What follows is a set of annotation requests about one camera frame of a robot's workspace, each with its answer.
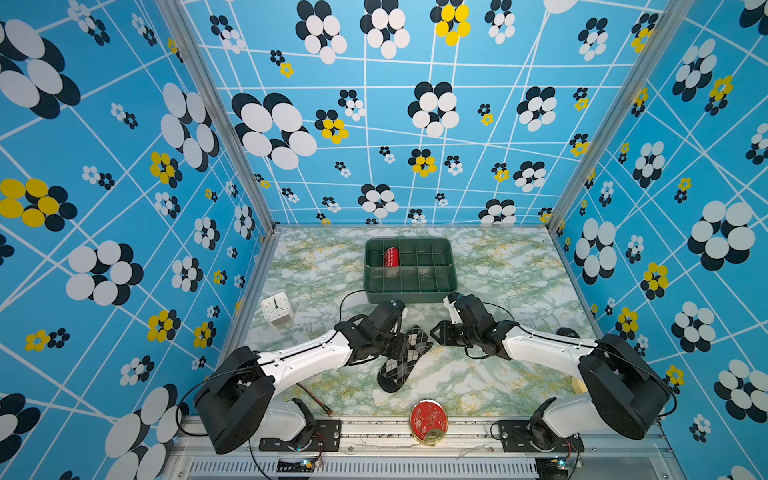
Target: yellow round object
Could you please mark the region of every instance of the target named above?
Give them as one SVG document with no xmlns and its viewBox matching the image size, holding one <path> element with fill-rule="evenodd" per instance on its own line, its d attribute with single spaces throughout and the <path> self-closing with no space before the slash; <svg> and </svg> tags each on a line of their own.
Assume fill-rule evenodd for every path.
<svg viewBox="0 0 768 480">
<path fill-rule="evenodd" d="M 15 178 L 6 178 L 0 183 L 0 193 L 8 198 L 21 198 L 26 191 L 24 184 Z"/>
<path fill-rule="evenodd" d="M 446 22 L 450 22 L 456 16 L 456 9 L 450 3 L 442 8 L 442 19 Z"/>
<path fill-rule="evenodd" d="M 458 28 L 456 31 L 458 32 L 459 37 L 466 37 L 469 35 L 469 31 L 472 29 L 472 26 L 469 24 L 469 22 L 462 22 L 458 24 Z"/>
<path fill-rule="evenodd" d="M 574 393 L 576 395 L 581 395 L 582 393 L 588 392 L 587 385 L 581 381 L 580 379 L 577 379 L 576 377 L 571 377 L 571 385 L 574 387 Z"/>
<path fill-rule="evenodd" d="M 435 34 L 439 37 L 445 37 L 448 34 L 448 24 L 445 22 L 439 22 L 435 25 Z"/>
<path fill-rule="evenodd" d="M 24 213 L 22 203 L 13 198 L 0 200 L 0 215 L 5 218 L 19 218 Z"/>
<path fill-rule="evenodd" d="M 27 192 L 33 197 L 43 198 L 48 195 L 48 185 L 43 180 L 30 178 L 27 180 Z"/>
<path fill-rule="evenodd" d="M 25 210 L 22 214 L 22 222 L 24 222 L 27 227 L 40 227 L 45 223 L 45 215 L 36 208 L 30 208 L 29 210 Z"/>
<path fill-rule="evenodd" d="M 469 17 L 469 7 L 467 5 L 459 5 L 454 14 L 457 22 L 463 22 Z"/>
<path fill-rule="evenodd" d="M 53 215 L 58 212 L 58 202 L 50 197 L 43 197 L 38 202 L 38 208 L 46 215 Z"/>
<path fill-rule="evenodd" d="M 445 36 L 445 44 L 449 47 L 453 47 L 458 43 L 458 32 L 456 30 L 450 31 Z"/>
</svg>

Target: white alarm clock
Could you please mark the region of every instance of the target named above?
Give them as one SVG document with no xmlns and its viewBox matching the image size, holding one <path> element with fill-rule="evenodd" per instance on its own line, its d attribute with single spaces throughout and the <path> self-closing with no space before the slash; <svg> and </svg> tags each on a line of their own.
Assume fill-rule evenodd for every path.
<svg viewBox="0 0 768 480">
<path fill-rule="evenodd" d="M 262 300 L 261 311 L 264 312 L 264 318 L 273 325 L 292 319 L 295 315 L 285 292 Z"/>
</svg>

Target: clock face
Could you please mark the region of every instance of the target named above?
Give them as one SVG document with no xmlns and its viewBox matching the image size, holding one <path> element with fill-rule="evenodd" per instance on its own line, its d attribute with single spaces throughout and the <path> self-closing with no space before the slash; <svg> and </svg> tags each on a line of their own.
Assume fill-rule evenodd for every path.
<svg viewBox="0 0 768 480">
<path fill-rule="evenodd" d="M 261 302 L 261 307 L 264 311 L 264 316 L 268 319 L 286 315 L 290 311 L 288 296 L 285 293 L 278 293 L 277 295 L 264 299 Z"/>
</svg>

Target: checkered sock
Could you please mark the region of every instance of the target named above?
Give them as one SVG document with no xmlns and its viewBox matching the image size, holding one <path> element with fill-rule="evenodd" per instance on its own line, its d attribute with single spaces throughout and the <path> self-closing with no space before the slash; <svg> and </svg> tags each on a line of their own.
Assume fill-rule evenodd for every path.
<svg viewBox="0 0 768 480">
<path fill-rule="evenodd" d="M 387 359 L 379 370 L 377 379 L 379 386 L 388 393 L 394 393 L 405 385 L 408 376 L 411 374 L 416 362 L 432 348 L 432 342 L 429 337 L 417 326 L 411 328 L 406 333 L 408 339 L 408 349 L 399 359 Z"/>
</svg>

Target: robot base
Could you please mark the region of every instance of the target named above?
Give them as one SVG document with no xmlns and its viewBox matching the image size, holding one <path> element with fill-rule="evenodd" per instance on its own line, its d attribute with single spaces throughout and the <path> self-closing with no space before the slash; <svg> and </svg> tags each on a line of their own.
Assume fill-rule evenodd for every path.
<svg viewBox="0 0 768 480">
<path fill-rule="evenodd" d="M 325 444 L 318 445 L 318 439 L 312 439 L 312 442 L 302 452 L 319 452 L 318 447 L 322 447 L 324 452 L 339 451 L 339 437 L 341 436 L 341 420 L 317 419 L 315 433 L 319 433 L 325 439 Z M 261 439 L 259 441 L 260 452 L 295 452 L 289 447 L 289 442 L 280 439 Z"/>
<path fill-rule="evenodd" d="M 504 453 L 536 453 L 541 452 L 528 440 L 531 438 L 531 432 L 528 430 L 528 420 L 499 420 L 498 427 L 501 430 L 502 445 L 504 446 Z M 571 443 L 572 453 L 583 452 L 584 443 L 581 438 L 576 435 L 568 437 L 568 441 L 565 439 L 558 439 L 554 444 L 554 450 L 551 452 L 568 453 L 568 442 Z"/>
</svg>

